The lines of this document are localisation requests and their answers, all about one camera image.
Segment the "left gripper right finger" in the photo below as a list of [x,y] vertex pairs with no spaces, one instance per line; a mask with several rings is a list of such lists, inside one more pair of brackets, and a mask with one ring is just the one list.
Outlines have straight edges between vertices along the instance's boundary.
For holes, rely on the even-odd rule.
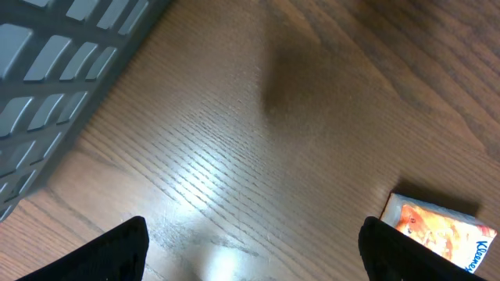
[[370,281],[484,281],[373,216],[365,219],[358,244]]

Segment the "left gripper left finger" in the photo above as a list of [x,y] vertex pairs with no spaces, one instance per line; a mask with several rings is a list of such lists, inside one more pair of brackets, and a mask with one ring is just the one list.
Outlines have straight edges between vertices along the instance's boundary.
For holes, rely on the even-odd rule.
[[135,216],[19,281],[141,281],[148,245],[146,221]]

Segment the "orange tissue pack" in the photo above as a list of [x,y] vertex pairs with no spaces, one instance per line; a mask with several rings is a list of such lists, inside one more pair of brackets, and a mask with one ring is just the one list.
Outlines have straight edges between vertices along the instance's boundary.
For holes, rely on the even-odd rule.
[[470,273],[479,268],[497,236],[471,215],[395,193],[380,219]]

